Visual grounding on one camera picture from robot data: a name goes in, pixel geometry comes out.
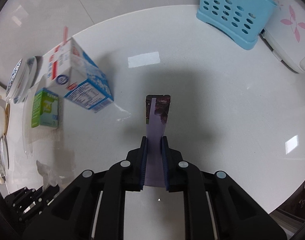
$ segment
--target small box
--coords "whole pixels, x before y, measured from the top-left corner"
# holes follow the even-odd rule
[[[46,87],[97,112],[113,102],[106,75],[73,38],[59,45],[49,59]]]
[[[58,128],[58,95],[42,88],[35,94],[31,127]]]

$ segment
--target screw head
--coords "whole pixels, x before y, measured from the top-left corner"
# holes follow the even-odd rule
[[[227,176],[227,174],[223,171],[218,171],[216,175],[219,179],[224,179]]]
[[[91,177],[91,175],[92,175],[92,171],[90,171],[90,170],[86,170],[82,173],[82,176],[84,178],[89,178],[89,177]]]
[[[120,163],[121,167],[129,167],[130,166],[130,161],[124,160]]]
[[[185,161],[179,162],[179,163],[178,163],[178,166],[181,167],[181,168],[187,168],[188,165],[189,165],[189,164],[188,164],[187,162],[185,162]]]

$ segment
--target pink flower pattern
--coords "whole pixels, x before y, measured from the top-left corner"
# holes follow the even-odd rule
[[[296,20],[296,14],[294,12],[294,9],[289,5],[289,12],[290,12],[290,18],[289,19],[282,19],[280,22],[284,25],[290,25],[292,32],[294,33],[294,36],[296,37],[297,42],[300,42],[300,33],[298,30],[298,26],[305,30],[305,23],[300,22],[297,23]]]

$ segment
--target white appliance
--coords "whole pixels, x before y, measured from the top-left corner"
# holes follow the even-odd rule
[[[274,0],[277,3],[262,36],[283,60],[298,73],[305,73],[305,4],[302,0]]]

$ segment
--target blue plastic basket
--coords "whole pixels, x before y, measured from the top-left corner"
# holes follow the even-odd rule
[[[273,0],[200,0],[197,18],[252,49],[276,6]]]

